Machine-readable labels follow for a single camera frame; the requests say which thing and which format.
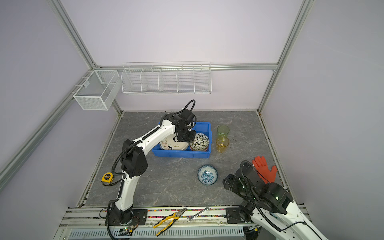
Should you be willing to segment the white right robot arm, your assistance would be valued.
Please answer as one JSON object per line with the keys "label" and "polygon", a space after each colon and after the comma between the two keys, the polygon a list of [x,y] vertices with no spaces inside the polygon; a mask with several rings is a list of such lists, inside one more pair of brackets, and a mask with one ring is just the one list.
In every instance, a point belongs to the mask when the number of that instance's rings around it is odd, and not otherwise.
{"label": "white right robot arm", "polygon": [[238,207],[226,208],[229,224],[254,224],[278,240],[326,239],[292,195],[283,186],[267,179],[251,162],[241,162],[234,175],[223,179],[223,185],[243,199]]}

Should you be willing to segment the cream floral plate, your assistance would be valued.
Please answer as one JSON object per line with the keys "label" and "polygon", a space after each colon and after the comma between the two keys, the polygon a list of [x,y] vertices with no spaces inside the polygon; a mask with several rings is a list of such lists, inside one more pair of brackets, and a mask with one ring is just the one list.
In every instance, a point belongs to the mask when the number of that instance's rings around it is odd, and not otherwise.
{"label": "cream floral plate", "polygon": [[176,142],[176,140],[176,134],[167,136],[160,142],[161,149],[170,151],[184,151],[190,145],[190,143]]}

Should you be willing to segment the blue white patterned bowl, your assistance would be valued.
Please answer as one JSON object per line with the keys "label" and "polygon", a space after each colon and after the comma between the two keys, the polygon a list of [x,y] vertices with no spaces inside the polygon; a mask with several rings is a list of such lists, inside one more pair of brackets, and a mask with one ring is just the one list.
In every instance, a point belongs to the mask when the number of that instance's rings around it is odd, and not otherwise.
{"label": "blue white patterned bowl", "polygon": [[198,180],[206,186],[213,185],[218,180],[218,171],[211,165],[201,166],[198,170]]}

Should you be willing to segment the green glass cup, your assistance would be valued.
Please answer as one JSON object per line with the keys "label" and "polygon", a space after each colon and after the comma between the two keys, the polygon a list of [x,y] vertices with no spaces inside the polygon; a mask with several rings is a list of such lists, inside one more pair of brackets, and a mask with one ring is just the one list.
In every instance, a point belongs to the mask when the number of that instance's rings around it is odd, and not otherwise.
{"label": "green glass cup", "polygon": [[217,127],[218,140],[224,141],[228,137],[230,128],[227,125],[219,125]]}

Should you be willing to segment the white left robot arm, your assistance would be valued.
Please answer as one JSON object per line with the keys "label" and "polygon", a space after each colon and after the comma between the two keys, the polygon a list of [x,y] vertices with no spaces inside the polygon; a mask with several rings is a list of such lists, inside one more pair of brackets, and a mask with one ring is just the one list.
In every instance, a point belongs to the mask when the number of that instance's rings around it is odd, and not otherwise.
{"label": "white left robot arm", "polygon": [[196,101],[189,101],[182,110],[165,114],[159,124],[145,135],[125,142],[125,147],[114,161],[111,173],[122,176],[116,199],[107,206],[106,226],[109,237],[115,236],[110,229],[110,222],[117,220],[119,225],[127,225],[134,217],[133,197],[140,176],[147,170],[146,155],[163,139],[175,134],[176,142],[190,143],[195,139],[197,118],[193,113]]}

